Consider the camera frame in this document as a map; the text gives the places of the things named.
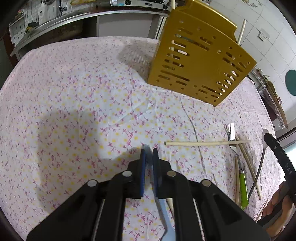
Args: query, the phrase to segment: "floral tablecloth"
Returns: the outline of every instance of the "floral tablecloth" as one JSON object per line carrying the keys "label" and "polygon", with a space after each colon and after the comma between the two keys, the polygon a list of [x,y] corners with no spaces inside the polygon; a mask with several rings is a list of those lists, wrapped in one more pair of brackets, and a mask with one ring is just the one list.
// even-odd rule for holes
{"label": "floral tablecloth", "polygon": [[[264,128],[272,123],[254,84],[245,79],[217,107],[148,85],[157,41],[101,37],[32,50],[0,91],[0,206],[22,238],[88,179],[111,179],[139,158],[142,144],[188,179],[210,179],[234,200],[234,155],[229,146],[172,147],[164,141],[227,140],[234,122],[251,139],[255,171]],[[247,170],[247,187],[252,178]],[[270,150],[246,212],[256,218],[277,188],[279,165]],[[164,233],[151,185],[127,200],[123,240],[159,240]]]}

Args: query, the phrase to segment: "metal screw head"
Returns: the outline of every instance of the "metal screw head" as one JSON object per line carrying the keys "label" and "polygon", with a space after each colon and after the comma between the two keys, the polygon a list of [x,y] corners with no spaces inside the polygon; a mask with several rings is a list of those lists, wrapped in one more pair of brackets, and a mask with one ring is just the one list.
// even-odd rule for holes
{"label": "metal screw head", "polygon": [[203,180],[203,181],[202,181],[202,184],[203,184],[205,187],[209,187],[209,186],[211,186],[212,183],[211,183],[210,180],[207,180],[207,179],[206,179],[206,180]]}
{"label": "metal screw head", "polygon": [[89,181],[87,182],[87,185],[88,185],[89,187],[95,187],[97,183],[98,183],[98,182],[97,182],[96,180],[89,180]]}
{"label": "metal screw head", "polygon": [[124,177],[130,177],[132,174],[133,174],[133,173],[132,173],[131,171],[129,171],[129,170],[126,170],[126,171],[124,171],[124,172],[122,173],[122,175],[123,175]]}
{"label": "metal screw head", "polygon": [[176,173],[175,171],[170,170],[170,171],[167,172],[167,175],[168,175],[169,177],[174,177],[174,176],[177,175],[177,173]]}

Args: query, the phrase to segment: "wall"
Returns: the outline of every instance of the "wall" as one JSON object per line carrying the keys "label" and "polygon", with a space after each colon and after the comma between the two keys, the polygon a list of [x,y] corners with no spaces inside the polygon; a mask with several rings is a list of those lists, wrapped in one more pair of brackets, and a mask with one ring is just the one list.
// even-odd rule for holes
{"label": "wall", "polygon": [[[288,123],[296,118],[296,96],[292,96],[285,86],[285,74],[296,70],[296,35],[285,17],[269,0],[212,0],[210,6],[218,10],[237,25],[238,37],[243,20],[247,20],[241,47],[256,61],[256,68],[270,76],[277,94],[282,99],[282,108]],[[257,36],[263,28],[269,40],[262,42]],[[273,122],[275,131],[278,121]]]}

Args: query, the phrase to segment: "dark green round object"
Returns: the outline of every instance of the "dark green round object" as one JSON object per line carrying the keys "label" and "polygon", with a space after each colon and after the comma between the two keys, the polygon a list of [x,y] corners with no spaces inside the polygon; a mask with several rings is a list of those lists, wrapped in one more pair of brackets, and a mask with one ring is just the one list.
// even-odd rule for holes
{"label": "dark green round object", "polygon": [[289,70],[286,73],[285,81],[290,94],[296,96],[296,70]]}

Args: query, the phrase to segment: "yellow plastic basket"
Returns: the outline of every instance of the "yellow plastic basket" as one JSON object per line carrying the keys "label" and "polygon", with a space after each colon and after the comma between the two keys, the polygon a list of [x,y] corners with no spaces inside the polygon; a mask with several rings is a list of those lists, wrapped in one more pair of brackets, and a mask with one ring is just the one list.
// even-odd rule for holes
{"label": "yellow plastic basket", "polygon": [[256,61],[235,40],[236,25],[198,0],[172,10],[148,83],[217,106]]}

